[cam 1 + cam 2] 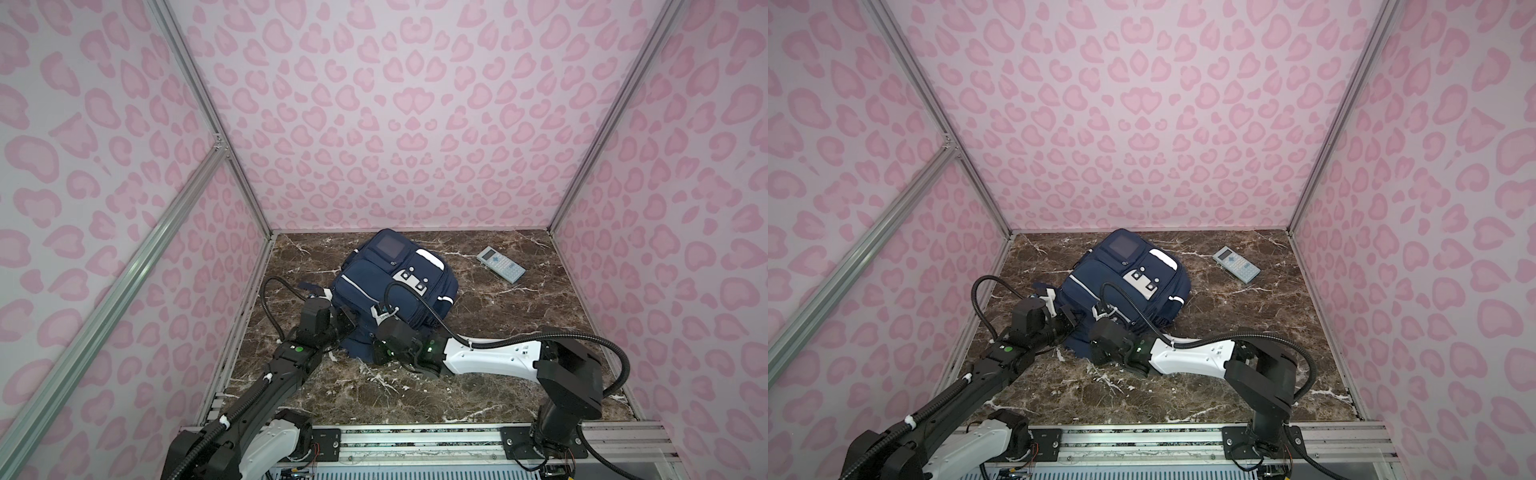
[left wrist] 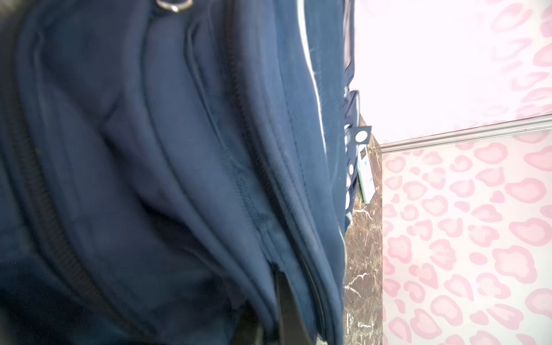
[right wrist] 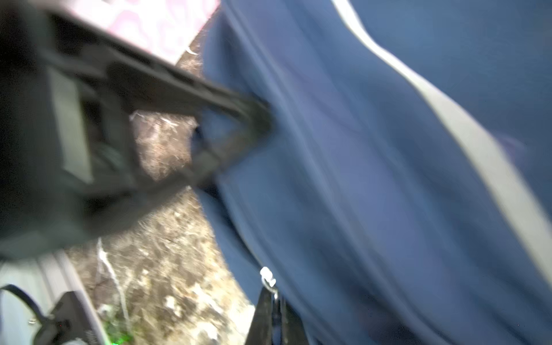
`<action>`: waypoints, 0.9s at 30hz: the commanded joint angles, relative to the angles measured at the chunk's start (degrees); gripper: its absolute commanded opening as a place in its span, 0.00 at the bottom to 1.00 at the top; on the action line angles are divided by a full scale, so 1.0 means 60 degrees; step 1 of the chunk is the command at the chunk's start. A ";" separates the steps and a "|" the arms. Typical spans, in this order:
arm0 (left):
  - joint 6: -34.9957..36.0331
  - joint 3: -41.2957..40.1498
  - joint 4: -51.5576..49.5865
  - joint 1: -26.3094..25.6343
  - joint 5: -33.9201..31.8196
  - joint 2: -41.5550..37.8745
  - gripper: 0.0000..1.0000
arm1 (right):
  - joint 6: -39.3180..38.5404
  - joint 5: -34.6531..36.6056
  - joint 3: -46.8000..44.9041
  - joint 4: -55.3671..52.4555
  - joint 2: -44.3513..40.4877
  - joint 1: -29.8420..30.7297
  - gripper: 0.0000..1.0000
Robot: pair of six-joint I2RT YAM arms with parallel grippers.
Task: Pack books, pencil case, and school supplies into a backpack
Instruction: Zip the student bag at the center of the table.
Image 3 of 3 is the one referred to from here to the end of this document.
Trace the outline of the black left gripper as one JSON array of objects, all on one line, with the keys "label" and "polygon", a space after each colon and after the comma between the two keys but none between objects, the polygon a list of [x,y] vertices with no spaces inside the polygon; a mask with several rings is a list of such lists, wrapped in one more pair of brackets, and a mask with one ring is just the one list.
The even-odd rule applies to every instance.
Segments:
[{"label": "black left gripper", "polygon": [[1,258],[128,229],[138,156],[108,74],[129,43],[55,7],[1,6]]}]

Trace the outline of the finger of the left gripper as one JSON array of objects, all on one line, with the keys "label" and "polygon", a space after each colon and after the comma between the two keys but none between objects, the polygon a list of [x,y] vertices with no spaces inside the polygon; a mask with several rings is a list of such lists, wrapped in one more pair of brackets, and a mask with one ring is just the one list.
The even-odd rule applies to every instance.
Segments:
[{"label": "finger of the left gripper", "polygon": [[183,189],[210,185],[214,176],[243,158],[270,132],[269,126],[246,127],[214,143],[199,145],[192,163],[159,181],[140,181],[126,190],[109,188],[100,207],[86,218],[86,232],[95,239],[124,231],[166,204]]},{"label": "finger of the left gripper", "polygon": [[47,13],[50,63],[93,85],[105,85],[134,110],[191,114],[218,109],[253,129],[270,129],[265,102],[194,76],[63,12]]}]

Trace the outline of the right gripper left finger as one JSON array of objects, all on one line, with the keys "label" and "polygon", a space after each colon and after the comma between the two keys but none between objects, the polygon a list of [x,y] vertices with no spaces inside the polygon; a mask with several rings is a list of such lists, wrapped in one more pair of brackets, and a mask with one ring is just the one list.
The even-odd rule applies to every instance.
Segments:
[{"label": "right gripper left finger", "polygon": [[257,302],[245,345],[273,344],[273,294],[264,288]]}]

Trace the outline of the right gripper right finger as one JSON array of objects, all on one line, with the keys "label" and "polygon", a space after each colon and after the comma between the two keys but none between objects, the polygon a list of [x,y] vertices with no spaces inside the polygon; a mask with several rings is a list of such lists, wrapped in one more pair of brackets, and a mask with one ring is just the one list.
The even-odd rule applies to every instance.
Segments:
[{"label": "right gripper right finger", "polygon": [[308,338],[300,316],[286,299],[280,299],[281,344],[308,345]]}]

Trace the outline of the navy blue backpack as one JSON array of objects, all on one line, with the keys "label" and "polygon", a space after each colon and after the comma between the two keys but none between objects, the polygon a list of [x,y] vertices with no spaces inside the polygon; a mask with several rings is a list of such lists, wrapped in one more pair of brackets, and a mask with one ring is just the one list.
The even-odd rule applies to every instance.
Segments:
[{"label": "navy blue backpack", "polygon": [[268,138],[198,196],[274,344],[551,343],[550,1],[223,1]]}]

